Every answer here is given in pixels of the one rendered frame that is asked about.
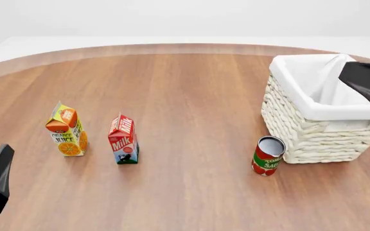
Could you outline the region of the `orange juice carton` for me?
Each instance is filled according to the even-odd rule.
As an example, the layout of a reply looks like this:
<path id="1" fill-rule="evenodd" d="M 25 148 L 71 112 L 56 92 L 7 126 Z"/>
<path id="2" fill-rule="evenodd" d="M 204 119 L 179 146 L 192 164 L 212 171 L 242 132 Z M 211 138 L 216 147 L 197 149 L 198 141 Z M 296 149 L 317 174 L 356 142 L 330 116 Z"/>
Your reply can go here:
<path id="1" fill-rule="evenodd" d="M 58 146 L 59 152 L 65 157 L 85 155 L 88 146 L 87 132 L 75 109 L 59 101 L 45 127 L 53 142 Z"/>

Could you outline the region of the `white wicker basket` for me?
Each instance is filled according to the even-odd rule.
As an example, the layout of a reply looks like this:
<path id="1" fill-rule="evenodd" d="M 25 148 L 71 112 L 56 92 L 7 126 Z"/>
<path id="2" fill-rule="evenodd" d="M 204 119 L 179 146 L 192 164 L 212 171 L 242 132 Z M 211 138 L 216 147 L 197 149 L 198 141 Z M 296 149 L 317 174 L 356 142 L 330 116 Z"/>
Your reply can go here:
<path id="1" fill-rule="evenodd" d="M 285 143 L 283 159 L 289 164 L 352 161 L 370 147 L 370 121 L 331 132 L 334 121 L 305 119 L 273 76 L 268 78 L 261 115 L 269 133 Z"/>

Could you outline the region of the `tomato sauce tin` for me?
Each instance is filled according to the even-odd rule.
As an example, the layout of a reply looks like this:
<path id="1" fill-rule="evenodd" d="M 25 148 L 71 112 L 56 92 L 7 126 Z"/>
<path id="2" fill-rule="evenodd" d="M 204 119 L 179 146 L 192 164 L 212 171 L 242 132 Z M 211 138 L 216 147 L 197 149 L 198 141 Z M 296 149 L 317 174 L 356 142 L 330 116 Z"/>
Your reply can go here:
<path id="1" fill-rule="evenodd" d="M 261 176 L 271 176 L 286 151 L 285 143 L 275 136 L 264 136 L 258 140 L 253 154 L 251 167 Z"/>

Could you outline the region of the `white cloth basket liner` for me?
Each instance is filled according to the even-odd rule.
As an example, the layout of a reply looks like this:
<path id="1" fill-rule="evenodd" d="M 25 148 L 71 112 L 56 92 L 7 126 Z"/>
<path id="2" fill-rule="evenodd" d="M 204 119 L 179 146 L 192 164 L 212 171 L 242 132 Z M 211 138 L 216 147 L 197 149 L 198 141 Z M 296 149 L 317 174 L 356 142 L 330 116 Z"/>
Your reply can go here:
<path id="1" fill-rule="evenodd" d="M 305 119 L 312 121 L 368 121 L 370 102 L 339 80 L 344 54 L 278 55 L 270 73 Z"/>

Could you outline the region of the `red milk carton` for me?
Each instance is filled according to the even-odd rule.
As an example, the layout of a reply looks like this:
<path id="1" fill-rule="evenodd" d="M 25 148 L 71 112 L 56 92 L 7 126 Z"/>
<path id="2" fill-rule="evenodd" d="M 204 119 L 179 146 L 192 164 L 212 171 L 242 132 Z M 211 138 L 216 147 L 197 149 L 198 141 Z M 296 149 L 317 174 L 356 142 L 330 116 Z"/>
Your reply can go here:
<path id="1" fill-rule="evenodd" d="M 119 113 L 110 124 L 108 140 L 118 165 L 138 163 L 139 144 L 132 119 Z"/>

